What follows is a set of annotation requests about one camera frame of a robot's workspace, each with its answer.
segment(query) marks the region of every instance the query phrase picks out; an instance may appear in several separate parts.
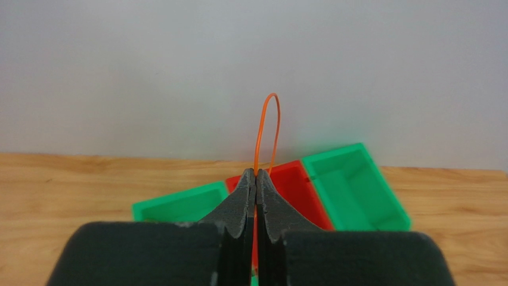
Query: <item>cable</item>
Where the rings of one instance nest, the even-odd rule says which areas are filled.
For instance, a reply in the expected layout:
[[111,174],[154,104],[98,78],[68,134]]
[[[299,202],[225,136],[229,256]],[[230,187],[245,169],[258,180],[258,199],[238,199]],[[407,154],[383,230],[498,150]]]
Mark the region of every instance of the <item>cable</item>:
[[261,145],[261,137],[263,136],[263,128],[265,126],[265,115],[267,115],[267,107],[270,99],[274,97],[277,103],[277,131],[275,132],[275,141],[274,141],[274,151],[272,152],[272,160],[270,161],[270,168],[268,169],[268,174],[270,175],[272,172],[272,167],[275,162],[275,153],[277,152],[277,140],[278,140],[278,130],[280,127],[280,104],[278,102],[277,94],[270,94],[265,99],[265,104],[263,105],[263,112],[261,113],[261,120],[259,121],[259,130],[258,130],[258,141],[256,142],[256,153],[254,155],[254,175],[258,175],[258,160],[259,160],[259,147]]

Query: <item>orange wire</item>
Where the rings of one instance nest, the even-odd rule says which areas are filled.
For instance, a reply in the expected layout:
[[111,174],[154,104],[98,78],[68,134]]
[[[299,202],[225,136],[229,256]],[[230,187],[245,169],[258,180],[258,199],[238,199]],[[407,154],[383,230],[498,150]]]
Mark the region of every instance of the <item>orange wire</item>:
[[272,160],[270,161],[270,168],[268,169],[268,174],[270,175],[272,172],[272,167],[275,162],[275,153],[277,152],[277,140],[278,140],[278,130],[280,127],[280,104],[278,102],[277,94],[270,94],[265,99],[265,104],[263,105],[263,112],[261,113],[261,121],[259,121],[259,130],[258,130],[258,141],[256,142],[256,154],[254,155],[254,175],[258,175],[258,160],[259,160],[259,147],[261,145],[261,137],[263,136],[263,128],[265,126],[265,115],[267,115],[267,107],[270,99],[274,97],[277,103],[277,131],[275,132],[275,141],[274,141],[274,151],[272,152]]

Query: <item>wall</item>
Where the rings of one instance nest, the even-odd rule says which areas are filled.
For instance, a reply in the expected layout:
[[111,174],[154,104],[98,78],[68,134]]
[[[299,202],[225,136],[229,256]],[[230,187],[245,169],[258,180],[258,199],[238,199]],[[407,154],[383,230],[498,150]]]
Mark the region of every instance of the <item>wall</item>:
[[507,15],[507,1],[0,0],[0,151],[251,160],[277,92],[280,162],[362,141],[382,165],[508,169]]

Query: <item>orange string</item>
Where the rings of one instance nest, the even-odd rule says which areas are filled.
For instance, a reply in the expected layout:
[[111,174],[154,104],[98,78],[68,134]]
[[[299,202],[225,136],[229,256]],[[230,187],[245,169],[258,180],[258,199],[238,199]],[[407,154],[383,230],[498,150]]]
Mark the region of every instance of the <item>orange string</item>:
[[277,140],[278,140],[278,130],[280,127],[280,104],[278,102],[277,94],[270,94],[265,99],[265,104],[263,105],[263,112],[261,113],[261,121],[259,121],[259,130],[258,130],[258,141],[256,142],[256,154],[254,155],[254,175],[258,175],[258,159],[259,159],[259,147],[261,145],[261,137],[263,136],[263,128],[265,126],[265,115],[267,115],[267,107],[270,99],[274,97],[277,103],[277,131],[275,132],[275,141],[274,141],[274,151],[272,152],[272,160],[270,161],[270,168],[268,169],[268,174],[271,174],[272,167],[275,162],[275,153],[277,152]]

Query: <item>wooden surface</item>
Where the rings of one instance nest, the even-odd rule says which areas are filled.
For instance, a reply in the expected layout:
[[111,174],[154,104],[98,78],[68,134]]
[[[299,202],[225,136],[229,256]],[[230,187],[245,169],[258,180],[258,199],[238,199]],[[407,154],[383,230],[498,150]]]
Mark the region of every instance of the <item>wooden surface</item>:
[[[0,285],[44,285],[68,237],[131,220],[137,201],[239,175],[251,163],[0,154]],[[457,285],[508,285],[508,179],[501,171],[383,168],[442,248]]]

